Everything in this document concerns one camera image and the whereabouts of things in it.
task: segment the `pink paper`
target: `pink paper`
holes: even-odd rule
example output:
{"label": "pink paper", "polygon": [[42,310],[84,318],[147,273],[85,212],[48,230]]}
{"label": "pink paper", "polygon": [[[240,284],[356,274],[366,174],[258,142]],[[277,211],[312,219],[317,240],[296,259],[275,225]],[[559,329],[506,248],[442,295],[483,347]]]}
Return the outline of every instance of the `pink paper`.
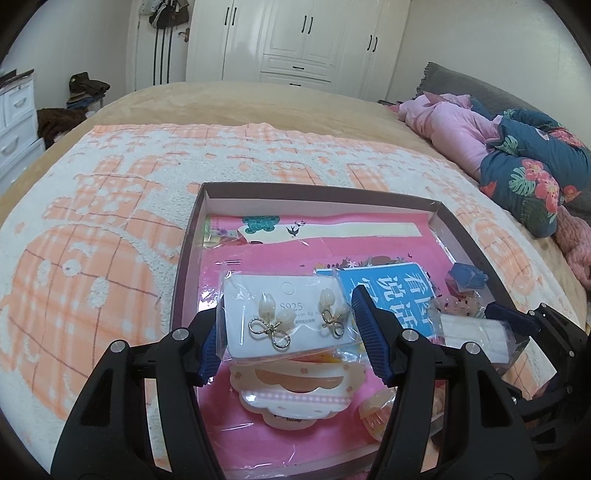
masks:
{"label": "pink paper", "polygon": [[[292,220],[302,218],[281,218],[281,224]],[[199,292],[191,301],[194,301],[193,305],[199,305],[199,310],[217,303],[221,269],[253,274],[312,275],[315,268],[340,264],[346,258],[362,262],[378,256],[404,257],[419,263],[430,274],[434,286],[442,289],[437,294],[447,294],[444,279],[452,263],[431,232],[427,214],[346,215],[339,216],[338,220],[312,219],[310,223],[360,221],[412,222],[422,237],[311,238],[266,245],[227,244],[207,249],[201,258]],[[240,219],[218,218],[216,222],[228,229],[243,225]],[[228,261],[232,262],[230,267],[224,265]],[[238,394],[232,391],[229,374],[229,367],[222,364],[213,382],[199,390],[203,420],[226,471],[302,465],[375,443],[358,414],[359,404],[384,386],[370,369],[366,370],[366,381],[347,410],[299,432],[273,429],[260,415],[246,411]]]}

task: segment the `silver screw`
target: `silver screw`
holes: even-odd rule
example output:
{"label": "silver screw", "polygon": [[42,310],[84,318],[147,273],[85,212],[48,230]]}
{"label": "silver screw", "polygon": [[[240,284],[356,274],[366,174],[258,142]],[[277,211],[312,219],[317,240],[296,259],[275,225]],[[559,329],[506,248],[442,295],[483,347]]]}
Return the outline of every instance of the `silver screw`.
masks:
{"label": "silver screw", "polygon": [[125,342],[123,340],[116,340],[111,344],[111,352],[119,353],[125,349]]}
{"label": "silver screw", "polygon": [[179,328],[173,332],[175,340],[185,340],[189,336],[189,331],[186,328]]}
{"label": "silver screw", "polygon": [[468,342],[466,344],[466,350],[468,351],[468,353],[471,353],[472,355],[477,355],[480,353],[480,346],[478,346],[474,342]]}
{"label": "silver screw", "polygon": [[405,330],[402,332],[402,338],[407,342],[416,342],[418,340],[418,333],[414,330]]}

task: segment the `blue book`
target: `blue book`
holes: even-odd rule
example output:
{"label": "blue book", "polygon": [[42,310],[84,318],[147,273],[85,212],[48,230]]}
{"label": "blue book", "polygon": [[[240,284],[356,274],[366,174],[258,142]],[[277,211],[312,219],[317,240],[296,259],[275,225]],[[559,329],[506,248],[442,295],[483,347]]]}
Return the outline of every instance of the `blue book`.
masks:
{"label": "blue book", "polygon": [[[376,307],[394,312],[403,328],[412,328],[427,338],[435,335],[427,314],[435,292],[420,265],[402,263],[375,267],[334,270],[349,301],[353,289],[365,285]],[[333,270],[316,270],[318,275],[332,275]]]}

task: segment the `door handle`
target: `door handle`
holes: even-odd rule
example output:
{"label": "door handle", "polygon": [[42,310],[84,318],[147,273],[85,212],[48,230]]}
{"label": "door handle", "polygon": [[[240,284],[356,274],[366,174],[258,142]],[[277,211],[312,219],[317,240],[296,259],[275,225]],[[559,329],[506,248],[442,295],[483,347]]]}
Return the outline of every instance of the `door handle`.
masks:
{"label": "door handle", "polygon": [[18,137],[14,137],[14,140],[12,140],[6,147],[0,150],[0,152],[2,152],[2,155],[10,155],[17,149],[17,145]]}
{"label": "door handle", "polygon": [[180,37],[181,35],[184,35],[185,36],[185,43],[188,43],[190,33],[191,33],[191,28],[187,27],[187,29],[184,32],[178,32],[178,36]]}

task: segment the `earring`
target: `earring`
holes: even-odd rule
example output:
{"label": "earring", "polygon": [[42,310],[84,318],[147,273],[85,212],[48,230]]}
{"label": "earring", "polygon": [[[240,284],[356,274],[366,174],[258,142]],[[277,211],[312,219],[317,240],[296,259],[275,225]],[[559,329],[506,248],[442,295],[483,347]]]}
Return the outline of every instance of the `earring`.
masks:
{"label": "earring", "polygon": [[335,304],[335,293],[329,288],[325,288],[320,292],[319,303],[320,313],[324,320],[324,323],[322,324],[323,328],[332,327],[333,335],[336,338],[343,338],[343,335],[345,334],[345,325],[342,321],[345,321],[347,315],[349,315],[349,306],[343,304],[337,308],[333,314],[330,311],[330,308]]}
{"label": "earring", "polygon": [[263,293],[259,300],[259,317],[248,322],[248,329],[254,335],[270,335],[275,348],[284,350],[291,343],[290,334],[287,333],[294,327],[296,313],[293,309],[284,309],[275,318],[275,299],[271,294]]}

